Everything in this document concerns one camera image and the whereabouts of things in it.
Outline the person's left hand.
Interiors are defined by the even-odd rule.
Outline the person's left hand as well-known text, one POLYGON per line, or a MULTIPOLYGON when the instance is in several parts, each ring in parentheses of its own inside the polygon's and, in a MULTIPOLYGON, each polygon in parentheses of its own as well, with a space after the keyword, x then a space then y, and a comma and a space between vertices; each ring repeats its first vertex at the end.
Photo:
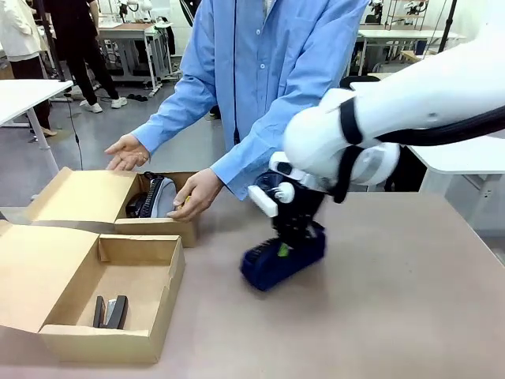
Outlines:
POLYGON ((192 175, 174 198, 174 210, 166 216, 179 222, 189 222, 208 209, 217 197, 223 182, 211 168, 192 175))

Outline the person's right hand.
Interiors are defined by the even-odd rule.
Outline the person's right hand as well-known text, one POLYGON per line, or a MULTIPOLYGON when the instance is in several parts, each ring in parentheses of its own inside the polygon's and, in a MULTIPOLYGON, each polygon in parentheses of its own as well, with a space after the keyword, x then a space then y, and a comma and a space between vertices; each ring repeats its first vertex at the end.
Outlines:
POLYGON ((150 152, 131 133, 121 136, 105 153, 113 156, 107 165, 111 171, 131 171, 151 159, 150 152))

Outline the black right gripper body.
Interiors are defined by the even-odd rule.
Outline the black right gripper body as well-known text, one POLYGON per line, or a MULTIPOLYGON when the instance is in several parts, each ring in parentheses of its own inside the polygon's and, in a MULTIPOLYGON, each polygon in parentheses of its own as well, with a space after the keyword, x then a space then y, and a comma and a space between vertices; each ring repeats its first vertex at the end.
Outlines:
POLYGON ((280 183, 272 195, 278 205, 272 225, 279 237, 304 237, 326 196, 297 183, 280 183))

